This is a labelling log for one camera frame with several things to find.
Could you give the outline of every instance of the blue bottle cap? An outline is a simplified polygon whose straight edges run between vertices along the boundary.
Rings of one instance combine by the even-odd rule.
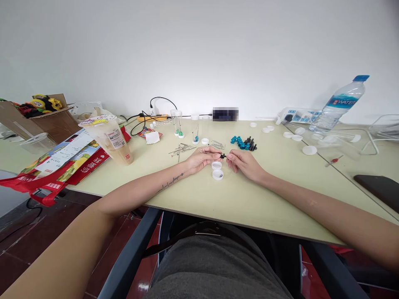
[[[361,81],[364,82],[366,81],[370,76],[369,75],[357,75],[353,81]]]

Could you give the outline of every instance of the black phone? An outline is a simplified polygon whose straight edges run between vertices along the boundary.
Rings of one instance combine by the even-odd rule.
[[[384,176],[355,175],[356,182],[399,213],[399,183]]]

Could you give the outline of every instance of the chair armrest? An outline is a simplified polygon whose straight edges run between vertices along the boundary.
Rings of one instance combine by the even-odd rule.
[[[112,267],[98,299],[126,298],[162,210],[149,208]]]

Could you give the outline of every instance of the power strip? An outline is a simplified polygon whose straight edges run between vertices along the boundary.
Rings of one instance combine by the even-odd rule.
[[[311,124],[321,114],[321,111],[311,108],[293,108],[285,107],[277,115],[276,125],[279,125],[287,115],[292,114],[292,123]]]

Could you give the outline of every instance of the plastic water bottle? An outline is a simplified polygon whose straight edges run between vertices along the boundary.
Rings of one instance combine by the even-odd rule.
[[[369,77],[369,75],[358,75],[352,83],[338,89],[310,125],[309,130],[325,133],[333,129],[341,116],[364,95],[366,88],[363,82]]]

